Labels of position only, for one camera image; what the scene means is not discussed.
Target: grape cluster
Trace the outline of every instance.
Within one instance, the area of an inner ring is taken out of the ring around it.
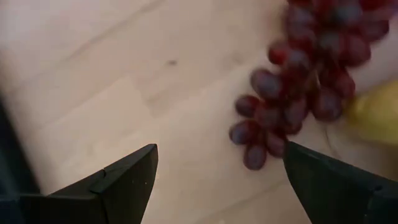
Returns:
[[[229,137],[245,145],[244,164],[261,169],[267,154],[283,157],[287,136],[298,134],[310,112],[322,122],[336,121],[355,82],[347,68],[371,58],[370,44],[389,32],[397,0],[287,0],[286,40],[270,45],[268,59],[277,72],[255,69],[250,83],[259,97],[240,96],[236,111],[247,118]]]

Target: yellow fruit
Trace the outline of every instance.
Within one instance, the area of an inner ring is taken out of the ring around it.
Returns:
[[[398,146],[398,80],[358,96],[345,115],[347,127],[358,136]]]

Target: bunch of grapes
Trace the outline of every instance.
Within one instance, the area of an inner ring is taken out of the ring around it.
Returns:
[[[286,40],[271,44],[265,68],[251,74],[259,97],[240,96],[236,111],[247,118],[229,137],[245,145],[244,164],[261,169],[267,154],[283,157],[287,136],[298,134],[311,112],[321,122],[336,121],[355,94],[347,68],[371,58],[370,44],[389,32],[397,0],[288,0]]]

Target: wooden floor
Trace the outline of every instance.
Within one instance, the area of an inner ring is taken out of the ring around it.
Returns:
[[[249,71],[269,66],[284,2],[1,1],[0,87],[43,193],[157,143],[144,224],[309,223],[282,162],[249,172],[227,135]],[[354,72],[360,91],[396,74],[396,43],[393,29]],[[329,129],[336,148],[313,118],[293,140],[397,176],[395,154]]]

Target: banana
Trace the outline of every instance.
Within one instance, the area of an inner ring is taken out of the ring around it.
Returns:
[[[398,80],[356,97],[345,118],[349,131],[359,137],[398,146]]]

